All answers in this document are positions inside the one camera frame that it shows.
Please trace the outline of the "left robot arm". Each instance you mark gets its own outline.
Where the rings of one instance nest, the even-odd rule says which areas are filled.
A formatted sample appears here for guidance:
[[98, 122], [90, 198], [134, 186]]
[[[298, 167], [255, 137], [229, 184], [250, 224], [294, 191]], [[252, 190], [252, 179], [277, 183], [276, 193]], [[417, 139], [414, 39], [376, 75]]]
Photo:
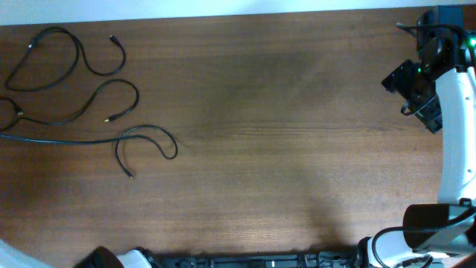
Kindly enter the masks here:
[[[39, 259], [12, 247], [1, 240], [1, 268], [54, 268]], [[106, 247], [99, 246], [73, 265], [73, 268], [152, 268], [145, 255], [137, 249], [124, 255], [115, 255]]]

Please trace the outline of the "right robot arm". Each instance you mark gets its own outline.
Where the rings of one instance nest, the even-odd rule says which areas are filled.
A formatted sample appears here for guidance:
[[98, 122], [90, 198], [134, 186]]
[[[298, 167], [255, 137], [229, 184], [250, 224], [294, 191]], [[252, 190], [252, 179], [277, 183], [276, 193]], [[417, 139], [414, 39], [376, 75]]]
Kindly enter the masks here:
[[350, 267], [439, 267], [475, 253], [475, 32], [458, 6], [436, 6], [415, 25], [418, 62], [404, 61], [382, 85], [399, 93], [404, 116], [443, 135], [443, 171], [435, 204], [410, 205], [401, 226], [359, 242]]

